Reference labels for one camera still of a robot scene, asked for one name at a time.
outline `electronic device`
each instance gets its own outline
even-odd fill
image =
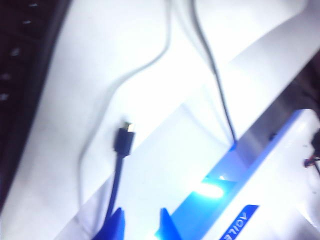
[[[22,156],[69,0],[0,0],[0,208]]]

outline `gray cable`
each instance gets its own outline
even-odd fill
[[[107,90],[106,98],[104,100],[105,104],[103,105],[101,111],[99,111],[99,114],[95,120],[93,128],[89,132],[89,134],[85,140],[85,143],[80,151],[80,154],[78,156],[77,178],[78,178],[78,204],[79,204],[79,207],[81,207],[83,204],[83,198],[82,198],[83,179],[82,179],[82,174],[81,174],[81,166],[84,161],[85,155],[88,152],[88,149],[90,148],[93,140],[97,136],[97,133],[102,125],[102,122],[105,118],[106,112],[108,111],[108,108],[109,108],[109,105],[112,101],[113,96],[115,95],[115,93],[117,92],[119,87],[121,87],[127,80],[129,80],[133,76],[137,75],[138,73],[146,70],[147,68],[149,68],[153,64],[155,64],[157,61],[159,61],[164,56],[164,54],[168,51],[168,49],[170,47],[171,28],[172,28],[172,26],[171,26],[172,25],[172,23],[171,23],[171,21],[172,21],[171,20],[171,18],[172,18],[171,17],[171,7],[172,7],[171,1],[172,0],[164,0],[164,2],[165,2],[166,40],[165,40],[164,47],[163,47],[162,51],[151,61],[149,61],[146,64],[124,74],[123,76],[121,76],[118,79],[116,79],[115,81],[113,81],[113,83],[111,84],[111,86]]]
[[[226,104],[226,100],[225,100],[225,95],[224,95],[224,91],[223,91],[222,83],[221,83],[221,79],[220,79],[220,74],[219,74],[219,71],[218,71],[218,68],[217,68],[217,65],[215,62],[214,55],[213,55],[212,51],[210,50],[208,41],[206,40],[205,35],[204,35],[204,31],[202,30],[202,28],[200,26],[200,22],[199,22],[197,10],[196,10],[196,0],[190,0],[190,1],[191,1],[191,16],[192,16],[193,24],[194,24],[196,33],[197,33],[197,35],[203,45],[203,48],[208,56],[209,66],[211,68],[211,71],[212,71],[213,75],[215,75],[216,83],[217,83],[219,93],[220,93],[220,99],[221,99],[223,110],[224,110],[224,115],[227,120],[230,132],[232,134],[232,140],[233,140],[232,147],[235,148],[238,140],[236,137],[236,132],[235,132],[234,126],[233,126],[231,119],[230,119],[230,116],[229,116],[229,112],[228,112],[228,108],[227,108],[227,104]]]

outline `blue light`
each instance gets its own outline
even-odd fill
[[[221,187],[214,184],[206,183],[206,182],[200,183],[194,191],[197,194],[200,194],[212,199],[219,199],[223,197],[223,195],[225,194],[225,192]]]

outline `cable connector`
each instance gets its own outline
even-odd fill
[[[119,128],[113,148],[123,158],[130,155],[132,142],[135,136],[134,125],[126,122],[124,127]]]

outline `keyboard key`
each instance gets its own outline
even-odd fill
[[[44,23],[30,17],[21,19],[18,28],[23,34],[38,39],[41,38],[45,32]]]
[[[0,69],[0,85],[2,86],[21,86],[26,70],[23,66],[10,62]]]
[[[12,109],[17,102],[17,95],[12,89],[0,88],[0,109]]]
[[[8,57],[11,60],[29,63],[34,55],[34,49],[29,43],[23,41],[14,41],[8,48]]]
[[[43,19],[47,19],[51,15],[51,9],[43,0],[7,0],[7,4]]]

